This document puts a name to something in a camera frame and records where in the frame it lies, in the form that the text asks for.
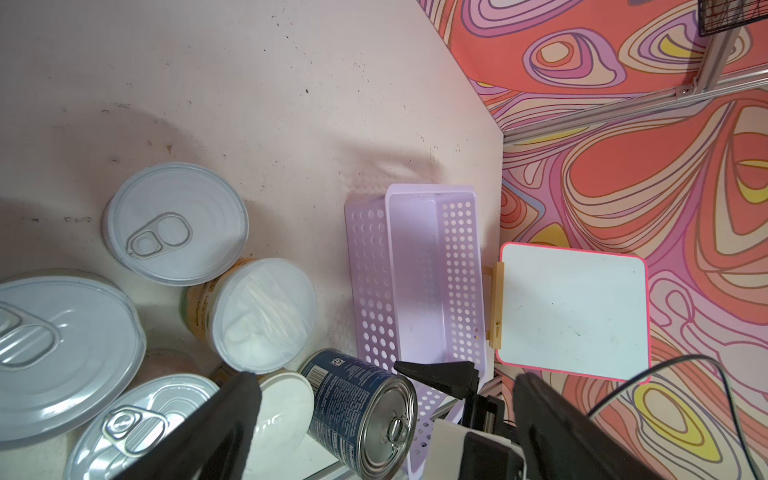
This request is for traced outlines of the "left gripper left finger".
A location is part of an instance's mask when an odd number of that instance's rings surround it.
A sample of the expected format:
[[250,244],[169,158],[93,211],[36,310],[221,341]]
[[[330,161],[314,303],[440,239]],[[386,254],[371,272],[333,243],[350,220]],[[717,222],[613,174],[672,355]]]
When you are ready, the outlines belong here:
[[239,373],[118,477],[240,479],[261,401],[258,377],[253,373]]

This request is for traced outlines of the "large blue label can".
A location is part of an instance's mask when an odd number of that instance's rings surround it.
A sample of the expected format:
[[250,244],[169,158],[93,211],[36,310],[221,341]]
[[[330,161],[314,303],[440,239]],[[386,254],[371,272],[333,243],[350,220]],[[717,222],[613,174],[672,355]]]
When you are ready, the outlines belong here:
[[412,382],[334,349],[316,352],[300,374],[314,396],[309,436],[360,478],[393,478],[418,420]]

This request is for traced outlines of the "purple plastic perforated basket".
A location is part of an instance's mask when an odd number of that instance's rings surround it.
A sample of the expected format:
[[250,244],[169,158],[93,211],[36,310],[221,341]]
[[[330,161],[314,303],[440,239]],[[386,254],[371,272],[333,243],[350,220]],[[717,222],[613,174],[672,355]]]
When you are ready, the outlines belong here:
[[358,355],[393,370],[487,367],[481,232],[469,186],[393,184],[344,208]]

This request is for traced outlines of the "can with white plastic lid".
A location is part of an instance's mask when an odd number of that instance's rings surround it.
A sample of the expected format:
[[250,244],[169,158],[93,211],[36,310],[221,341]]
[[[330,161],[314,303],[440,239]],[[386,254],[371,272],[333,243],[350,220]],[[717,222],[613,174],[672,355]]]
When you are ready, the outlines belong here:
[[183,289],[189,331],[238,372],[268,374],[304,349],[317,321],[307,274],[281,258],[241,259],[221,276]]

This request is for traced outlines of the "orange can plastic lid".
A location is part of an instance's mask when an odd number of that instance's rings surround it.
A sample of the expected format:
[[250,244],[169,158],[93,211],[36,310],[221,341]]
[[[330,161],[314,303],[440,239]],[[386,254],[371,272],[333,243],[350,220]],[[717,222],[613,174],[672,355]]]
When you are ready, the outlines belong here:
[[308,431],[314,393],[304,376],[286,369],[260,375],[258,380],[261,404],[243,477],[277,479]]

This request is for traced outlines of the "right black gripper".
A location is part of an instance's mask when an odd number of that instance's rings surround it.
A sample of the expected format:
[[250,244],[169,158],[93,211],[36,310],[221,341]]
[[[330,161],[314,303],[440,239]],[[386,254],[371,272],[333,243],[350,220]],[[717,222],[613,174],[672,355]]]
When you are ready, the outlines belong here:
[[517,430],[505,422],[505,403],[479,393],[479,372],[470,361],[418,364],[397,361],[395,370],[463,402],[455,424],[436,419],[425,479],[524,479]]

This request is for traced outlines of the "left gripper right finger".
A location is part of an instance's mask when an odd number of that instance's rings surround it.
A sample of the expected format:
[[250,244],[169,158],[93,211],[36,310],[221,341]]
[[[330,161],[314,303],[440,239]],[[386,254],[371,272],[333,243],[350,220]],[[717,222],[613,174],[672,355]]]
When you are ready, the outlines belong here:
[[537,375],[517,376],[512,396],[527,478],[659,477]]

